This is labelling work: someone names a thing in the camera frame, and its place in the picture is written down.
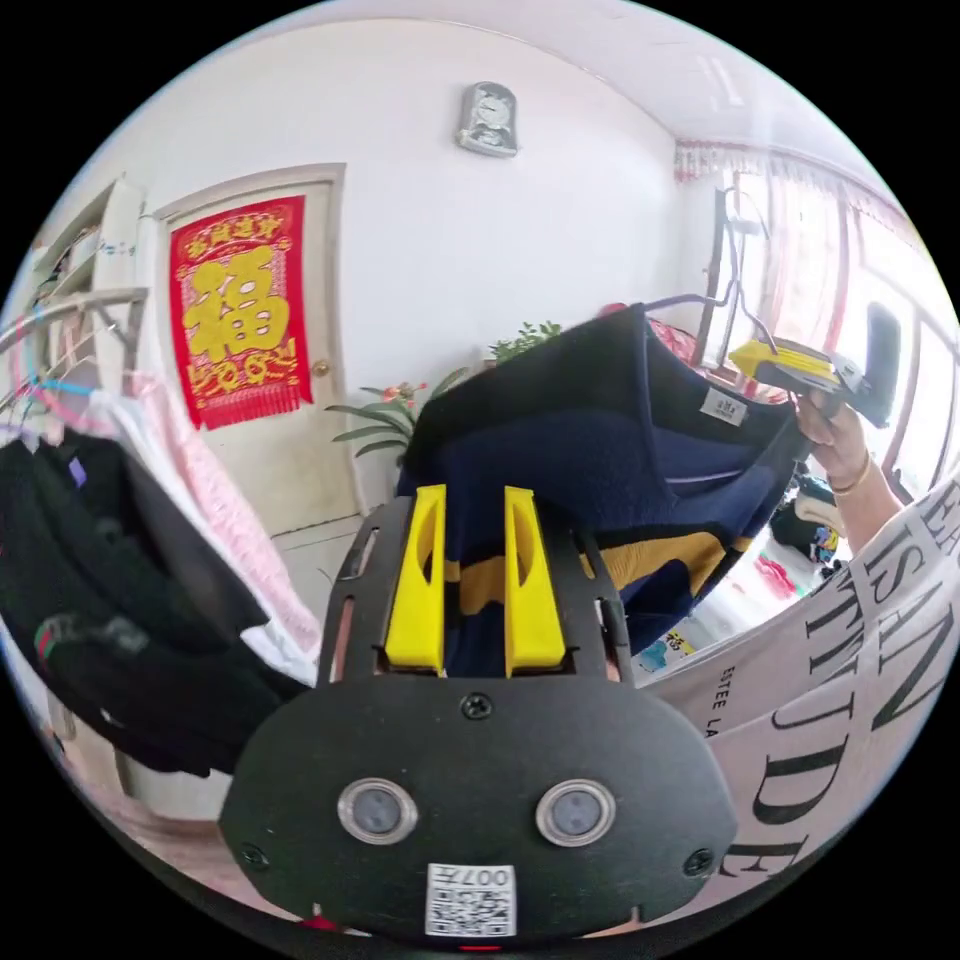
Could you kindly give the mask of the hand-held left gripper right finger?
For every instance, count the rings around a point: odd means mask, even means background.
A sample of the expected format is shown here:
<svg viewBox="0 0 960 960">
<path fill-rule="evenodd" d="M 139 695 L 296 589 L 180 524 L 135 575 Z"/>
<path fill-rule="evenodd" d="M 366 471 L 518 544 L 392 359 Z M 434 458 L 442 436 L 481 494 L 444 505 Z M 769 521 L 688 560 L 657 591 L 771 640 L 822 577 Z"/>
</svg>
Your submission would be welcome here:
<svg viewBox="0 0 960 960">
<path fill-rule="evenodd" d="M 563 633 L 533 492 L 504 491 L 505 672 L 549 672 L 563 662 Z"/>
</svg>

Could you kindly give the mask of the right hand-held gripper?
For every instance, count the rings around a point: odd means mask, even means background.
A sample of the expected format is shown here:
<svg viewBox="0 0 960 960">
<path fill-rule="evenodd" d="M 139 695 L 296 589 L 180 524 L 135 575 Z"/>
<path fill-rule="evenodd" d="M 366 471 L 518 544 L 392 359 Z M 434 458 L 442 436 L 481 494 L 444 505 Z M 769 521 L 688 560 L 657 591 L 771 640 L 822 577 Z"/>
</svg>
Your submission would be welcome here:
<svg viewBox="0 0 960 960">
<path fill-rule="evenodd" d="M 752 339 L 727 359 L 757 383 L 792 393 L 829 393 L 824 415 L 832 419 L 845 405 L 877 429 L 889 425 L 894 401 L 894 353 L 874 350 L 861 369 L 840 354 L 823 354 L 805 345 L 775 338 L 773 345 Z"/>
</svg>

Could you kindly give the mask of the person's right hand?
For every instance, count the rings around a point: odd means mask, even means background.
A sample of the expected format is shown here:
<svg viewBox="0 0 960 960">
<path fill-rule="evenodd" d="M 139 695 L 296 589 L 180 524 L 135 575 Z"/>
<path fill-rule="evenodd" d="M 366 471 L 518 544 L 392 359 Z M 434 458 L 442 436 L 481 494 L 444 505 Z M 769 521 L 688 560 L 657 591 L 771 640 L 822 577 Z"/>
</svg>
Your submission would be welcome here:
<svg viewBox="0 0 960 960">
<path fill-rule="evenodd" d="M 873 465 L 858 414 L 836 395 L 813 391 L 795 401 L 798 426 L 835 495 L 852 493 Z"/>
</svg>

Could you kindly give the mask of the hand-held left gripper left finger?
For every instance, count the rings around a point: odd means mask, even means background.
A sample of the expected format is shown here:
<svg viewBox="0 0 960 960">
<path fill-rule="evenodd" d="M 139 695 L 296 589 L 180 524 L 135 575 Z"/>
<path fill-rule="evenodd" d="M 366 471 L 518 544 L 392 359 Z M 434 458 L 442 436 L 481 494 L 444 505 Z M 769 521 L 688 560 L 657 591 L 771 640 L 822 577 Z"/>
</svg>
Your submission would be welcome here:
<svg viewBox="0 0 960 960">
<path fill-rule="evenodd" d="M 405 536 L 384 653 L 398 670 L 442 670 L 446 487 L 420 487 Z"/>
</svg>

